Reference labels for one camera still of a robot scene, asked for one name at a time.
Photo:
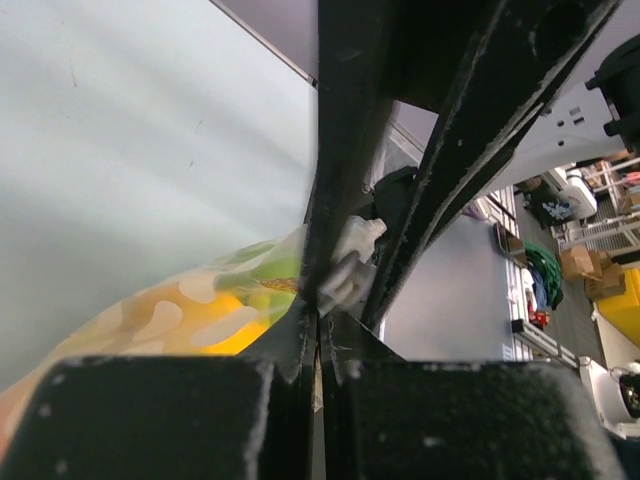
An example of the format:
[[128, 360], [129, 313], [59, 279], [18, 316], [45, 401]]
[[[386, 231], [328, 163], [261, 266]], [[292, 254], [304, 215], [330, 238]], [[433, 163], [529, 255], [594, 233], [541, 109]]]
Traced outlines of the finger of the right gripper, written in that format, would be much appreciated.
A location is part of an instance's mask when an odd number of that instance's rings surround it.
[[308, 208], [300, 294], [310, 305], [391, 115], [387, 56], [397, 1], [318, 4], [317, 165]]
[[506, 166], [616, 1], [493, 1], [474, 29], [390, 231], [361, 320], [380, 324], [418, 258]]

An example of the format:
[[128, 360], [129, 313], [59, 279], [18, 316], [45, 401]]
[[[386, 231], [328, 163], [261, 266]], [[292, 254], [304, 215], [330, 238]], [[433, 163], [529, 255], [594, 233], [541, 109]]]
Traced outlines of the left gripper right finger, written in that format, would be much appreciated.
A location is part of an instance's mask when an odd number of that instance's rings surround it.
[[331, 479], [622, 479], [577, 376], [544, 362], [411, 362], [347, 314], [319, 324]]

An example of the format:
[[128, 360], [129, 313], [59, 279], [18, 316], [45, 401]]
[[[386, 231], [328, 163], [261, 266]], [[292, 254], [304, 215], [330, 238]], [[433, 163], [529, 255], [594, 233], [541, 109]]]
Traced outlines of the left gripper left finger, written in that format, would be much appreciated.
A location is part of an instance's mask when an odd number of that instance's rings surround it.
[[5, 479], [306, 479], [316, 311], [235, 356], [85, 356], [37, 385]]

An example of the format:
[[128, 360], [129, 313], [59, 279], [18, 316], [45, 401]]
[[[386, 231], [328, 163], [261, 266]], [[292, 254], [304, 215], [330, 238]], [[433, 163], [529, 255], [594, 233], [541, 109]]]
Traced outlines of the clear zip top bag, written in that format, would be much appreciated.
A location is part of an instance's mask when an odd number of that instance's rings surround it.
[[57, 362], [91, 355], [235, 355], [273, 326], [297, 293], [306, 229], [236, 250], [129, 296], [74, 331], [1, 394], [1, 443]]

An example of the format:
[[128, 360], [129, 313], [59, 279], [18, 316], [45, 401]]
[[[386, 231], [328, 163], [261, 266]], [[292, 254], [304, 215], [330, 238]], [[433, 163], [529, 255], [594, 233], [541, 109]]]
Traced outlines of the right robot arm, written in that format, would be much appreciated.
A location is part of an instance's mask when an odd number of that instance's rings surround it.
[[[380, 323], [421, 253], [477, 196], [639, 146], [639, 43], [563, 83], [614, 1], [322, 1], [318, 154], [300, 295], [321, 317], [364, 302]], [[376, 269], [339, 252], [393, 107], [436, 124]]]

